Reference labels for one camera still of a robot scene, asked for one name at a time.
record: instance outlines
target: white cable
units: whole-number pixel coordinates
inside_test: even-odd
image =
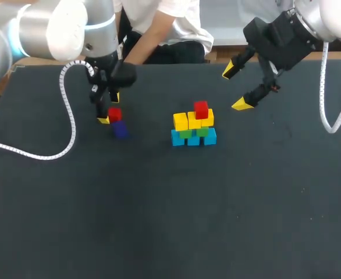
[[[328,43],[325,42],[324,47],[323,47],[323,57],[322,57],[322,67],[321,67],[321,85],[319,88],[319,112],[321,113],[321,120],[326,131],[329,132],[330,134],[334,134],[341,126],[341,112],[335,124],[333,125],[333,127],[331,127],[328,124],[326,111],[324,107],[327,57],[328,57]]]
[[[14,148],[14,147],[11,147],[11,146],[8,146],[5,144],[0,144],[0,148],[6,149],[8,151],[18,153],[22,156],[30,157],[30,158],[33,158],[36,160],[55,160],[55,159],[58,159],[58,158],[65,156],[71,150],[71,148],[75,142],[75,139],[76,139],[76,124],[75,124],[75,119],[73,117],[73,113],[72,113],[72,110],[70,107],[70,103],[69,103],[69,101],[67,99],[67,95],[66,95],[65,75],[66,75],[67,70],[74,65],[83,65],[88,69],[90,76],[94,75],[94,69],[89,63],[87,63],[85,61],[81,61],[81,60],[75,60],[75,61],[68,63],[66,66],[64,66],[62,71],[61,71],[61,74],[59,76],[59,88],[61,89],[62,98],[63,98],[63,101],[65,103],[65,106],[66,106],[66,109],[67,109],[67,112],[68,112],[68,115],[70,118],[70,122],[71,122],[71,139],[70,139],[70,142],[68,143],[67,147],[62,152],[59,152],[58,154],[52,155],[52,156],[41,156],[41,155],[31,154],[31,153],[28,153],[26,151],[23,151],[23,150],[20,150],[20,149],[17,149],[17,148]]]

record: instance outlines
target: red block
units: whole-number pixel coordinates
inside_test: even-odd
[[[194,103],[195,119],[207,119],[208,118],[208,103],[206,101],[200,101]]]
[[[121,121],[122,110],[120,108],[109,108],[108,119],[110,120],[110,123]]]

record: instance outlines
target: black table surface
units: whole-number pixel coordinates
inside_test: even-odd
[[[341,278],[341,128],[319,117],[320,62],[303,62],[254,110],[261,80],[225,65],[143,66],[122,90],[131,137],[97,124],[82,66],[66,75],[77,141],[39,162],[0,149],[0,279]],[[25,67],[0,100],[0,142],[61,151],[70,123],[59,66]],[[341,110],[341,61],[326,108]],[[172,147],[172,115],[207,100],[216,146]]]

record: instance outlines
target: wooden floor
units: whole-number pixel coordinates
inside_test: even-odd
[[[243,46],[218,46],[213,49],[213,51],[208,54],[207,59],[210,60],[211,63],[224,63],[227,64],[230,61],[230,58],[233,55],[237,55],[244,49]],[[322,59],[322,52],[313,52],[306,60],[320,60]],[[331,52],[329,54],[329,59],[341,59],[341,52]],[[251,59],[252,62],[257,61],[257,57],[253,57]],[[17,65],[26,66],[26,65],[61,65],[64,63],[51,61],[51,60],[44,60],[44,59],[36,59],[36,58],[26,58],[21,60]],[[11,72],[2,79],[0,82],[0,94],[2,93],[3,89],[6,87],[8,83],[8,79]]]

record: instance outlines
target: dark blue block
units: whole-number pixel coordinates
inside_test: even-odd
[[[116,138],[127,138],[129,136],[129,132],[124,121],[117,121],[112,123],[111,125]]]

